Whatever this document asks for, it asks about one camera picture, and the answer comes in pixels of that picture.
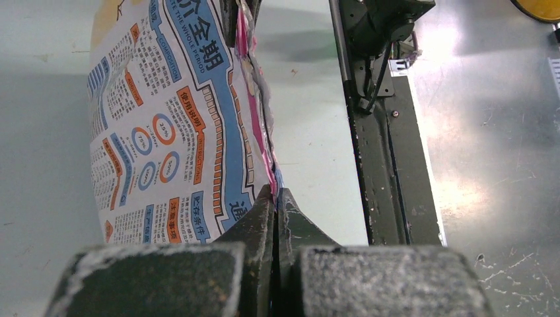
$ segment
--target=yellow object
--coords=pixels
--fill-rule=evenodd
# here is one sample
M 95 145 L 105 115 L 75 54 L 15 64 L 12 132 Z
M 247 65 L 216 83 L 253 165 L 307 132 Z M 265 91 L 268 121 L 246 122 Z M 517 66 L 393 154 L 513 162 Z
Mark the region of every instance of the yellow object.
M 542 22 L 560 22 L 560 0 L 512 0 L 523 13 Z
M 132 5 L 138 5 L 144 0 L 128 0 Z M 90 49 L 93 50 L 109 33 L 113 28 L 115 23 L 117 23 L 118 17 L 122 14 L 120 7 L 124 5 L 123 0 L 103 0 L 101 7 L 95 14 L 93 19 L 93 28 L 91 32 L 91 42 Z

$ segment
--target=metal table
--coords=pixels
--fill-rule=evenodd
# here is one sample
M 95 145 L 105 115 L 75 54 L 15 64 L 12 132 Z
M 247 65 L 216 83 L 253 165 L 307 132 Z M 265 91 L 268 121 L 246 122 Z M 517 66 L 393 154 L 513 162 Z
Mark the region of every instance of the metal table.
M 448 244 L 472 259 L 497 316 L 558 316 L 552 27 L 508 0 L 449 0 L 416 30 L 423 55 L 410 79 Z

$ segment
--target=orange label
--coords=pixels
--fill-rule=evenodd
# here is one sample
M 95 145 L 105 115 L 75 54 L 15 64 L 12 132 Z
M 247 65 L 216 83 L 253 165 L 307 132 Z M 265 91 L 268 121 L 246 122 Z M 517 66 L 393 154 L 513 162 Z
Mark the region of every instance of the orange label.
M 113 225 L 109 222 L 109 220 L 105 220 L 105 242 L 109 243 L 109 239 L 113 235 Z
M 197 132 L 202 132 L 202 130 L 206 128 L 206 125 L 204 124 L 204 121 L 202 120 L 202 117 L 200 116 L 200 113 L 198 112 L 198 109 L 194 104 L 191 95 L 191 90 L 189 89 L 189 87 L 185 87 L 179 90 L 177 92 L 177 96 L 179 96 L 179 99 L 181 100 L 181 104 L 183 105 L 183 110 L 185 110 L 185 113 L 191 120 L 194 129 Z
M 169 216 L 167 218 L 167 235 L 169 242 L 181 243 L 181 238 L 177 233 L 177 223 L 179 219 L 179 197 L 169 201 Z
M 138 42 L 138 37 L 140 36 L 140 29 L 138 29 L 138 23 L 135 23 L 130 28 L 130 34 L 132 34 L 132 39 L 134 40 L 134 43 L 136 44 L 136 42 Z
M 124 79 L 128 84 L 128 89 L 130 90 L 132 97 L 134 97 L 134 101 L 136 101 L 138 107 L 142 106 L 144 104 L 144 100 L 140 97 L 140 93 L 138 92 L 138 89 L 136 89 L 136 84 L 134 83 L 134 80 L 132 80 L 132 76 L 128 72 L 128 69 L 125 69 L 124 71 Z
M 115 166 L 115 171 L 117 172 L 117 184 L 115 185 L 115 189 L 113 190 L 113 197 L 111 197 L 111 210 L 115 209 L 115 201 L 117 200 L 117 194 L 119 192 L 119 185 L 121 182 L 120 176 L 122 175 L 122 167 L 121 163 L 119 162 L 117 155 L 111 148 L 111 144 L 109 144 L 109 140 L 107 138 L 103 139 L 103 147 L 107 152 L 107 155 L 111 158 L 113 165 Z
M 121 176 L 122 175 L 121 163 L 119 162 L 119 159 L 115 154 L 115 151 L 113 151 L 113 148 L 111 148 L 111 144 L 109 144 L 109 140 L 107 138 L 103 139 L 103 147 L 105 148 L 107 155 L 109 155 L 111 161 L 113 162 L 113 165 L 115 166 L 115 171 L 117 172 L 117 176 Z
M 202 181 L 202 165 L 204 164 L 204 133 L 196 136 L 196 161 L 194 170 L 194 184 Z

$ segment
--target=white floor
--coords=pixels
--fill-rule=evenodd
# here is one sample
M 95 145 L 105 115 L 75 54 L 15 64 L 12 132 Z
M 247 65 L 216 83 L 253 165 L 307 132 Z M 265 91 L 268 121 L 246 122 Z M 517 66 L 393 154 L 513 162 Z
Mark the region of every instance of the white floor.
M 0 317 L 41 316 L 71 256 L 102 243 L 85 107 L 99 0 L 0 2 Z M 286 186 L 336 241 L 366 244 L 328 2 L 275 5 L 258 57 Z

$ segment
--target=black cable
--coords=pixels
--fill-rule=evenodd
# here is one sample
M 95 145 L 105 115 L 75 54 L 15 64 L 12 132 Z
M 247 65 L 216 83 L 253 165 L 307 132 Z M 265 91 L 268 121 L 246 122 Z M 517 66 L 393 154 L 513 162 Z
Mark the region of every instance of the black cable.
M 383 55 L 383 62 L 381 63 L 381 70 L 379 71 L 379 76 L 377 77 L 377 83 L 375 83 L 375 88 L 373 93 L 369 96 L 368 105 L 366 107 L 366 112 L 371 112 L 371 109 L 375 105 L 375 100 L 379 94 L 379 89 L 381 88 L 381 83 L 383 82 L 383 77 L 385 77 L 385 70 L 387 70 L 387 64 L 389 64 L 389 57 L 391 56 L 391 42 L 385 44 L 385 54 Z
M 364 87 L 363 87 L 363 90 L 364 90 L 364 94 L 365 94 L 366 96 L 368 95 L 369 91 L 371 90 L 371 89 L 370 89 L 370 87 L 371 87 L 370 81 L 371 81 L 372 74 L 371 74 L 371 68 L 369 67 L 370 62 L 371 62 L 371 60 L 369 59 L 369 57 L 366 58 L 366 60 L 365 60 L 365 62 L 364 62 L 365 73 L 366 73 L 366 79 L 364 80 Z

